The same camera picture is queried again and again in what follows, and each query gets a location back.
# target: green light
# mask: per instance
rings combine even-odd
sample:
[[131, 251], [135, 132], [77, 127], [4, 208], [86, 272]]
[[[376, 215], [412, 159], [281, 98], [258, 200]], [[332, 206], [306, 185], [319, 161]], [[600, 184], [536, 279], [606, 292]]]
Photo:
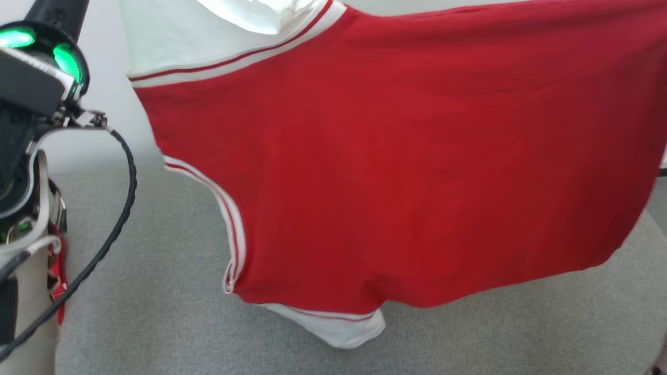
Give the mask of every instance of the green light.
[[35, 42], [35, 34], [26, 28], [0, 31], [0, 47], [20, 48]]
[[81, 68], [66, 44], [59, 44], [53, 49], [53, 57], [58, 67], [81, 83]]

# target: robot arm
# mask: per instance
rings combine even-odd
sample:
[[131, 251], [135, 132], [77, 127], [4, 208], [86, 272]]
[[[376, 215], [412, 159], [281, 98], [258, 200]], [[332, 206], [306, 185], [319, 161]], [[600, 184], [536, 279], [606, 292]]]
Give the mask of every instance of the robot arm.
[[[101, 112], [81, 107], [90, 76], [77, 46], [89, 0], [36, 0], [0, 26], [0, 375], [55, 372], [55, 314], [95, 269], [129, 217], [136, 169]], [[125, 207], [103, 247], [61, 295], [49, 271], [62, 251], [66, 211], [41, 142], [54, 131], [105, 130], [127, 155]]]

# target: red object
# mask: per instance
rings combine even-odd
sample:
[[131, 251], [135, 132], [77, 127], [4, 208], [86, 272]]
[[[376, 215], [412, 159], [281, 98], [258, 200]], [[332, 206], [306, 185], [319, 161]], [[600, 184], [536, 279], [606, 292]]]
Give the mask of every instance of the red object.
[[132, 79], [167, 166], [221, 204], [228, 292], [427, 308], [622, 245], [667, 142], [667, 1], [340, 9]]
[[[55, 277], [60, 279], [60, 283], [53, 291], [53, 298], [56, 301], [58, 301], [60, 296], [62, 296], [62, 294], [65, 293], [65, 291], [67, 290], [67, 276], [65, 274], [65, 257], [67, 254], [67, 244], [65, 243], [65, 238], [60, 233], [60, 231], [57, 228], [55, 228], [55, 226], [51, 226], [51, 230], [54, 232], [53, 234], [55, 236], [60, 237], [61, 240], [60, 254], [55, 254], [55, 262], [51, 267], [51, 273]], [[64, 319], [65, 319], [65, 304], [60, 306], [60, 308], [58, 309], [58, 324], [62, 324]]]

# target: wall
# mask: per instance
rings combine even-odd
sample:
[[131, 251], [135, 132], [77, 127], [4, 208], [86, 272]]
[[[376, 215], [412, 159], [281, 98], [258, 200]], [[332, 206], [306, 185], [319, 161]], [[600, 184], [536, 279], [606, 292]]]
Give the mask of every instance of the wall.
[[[398, 15], [507, 1], [511, 0], [348, 0], [346, 3], [369, 13]], [[0, 23], [23, 18], [31, 4], [32, 0], [4, 1]], [[91, 0], [79, 44], [92, 75], [84, 106], [106, 111], [110, 125], [128, 140], [138, 160], [158, 157], [148, 120], [124, 76], [129, 64], [117, 1]], [[47, 139], [44, 147], [52, 171], [124, 158], [117, 142], [105, 133], [59, 133]]]

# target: t-shirt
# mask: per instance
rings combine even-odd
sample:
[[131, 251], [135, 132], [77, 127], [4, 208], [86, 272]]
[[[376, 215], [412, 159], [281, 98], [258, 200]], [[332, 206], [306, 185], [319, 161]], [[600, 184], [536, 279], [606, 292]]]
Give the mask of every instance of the t-shirt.
[[[198, 37], [174, 43], [206, 56]], [[166, 166], [215, 193], [248, 303], [371, 314], [584, 270], [648, 200], [665, 0], [321, 0], [283, 37], [130, 75]]]

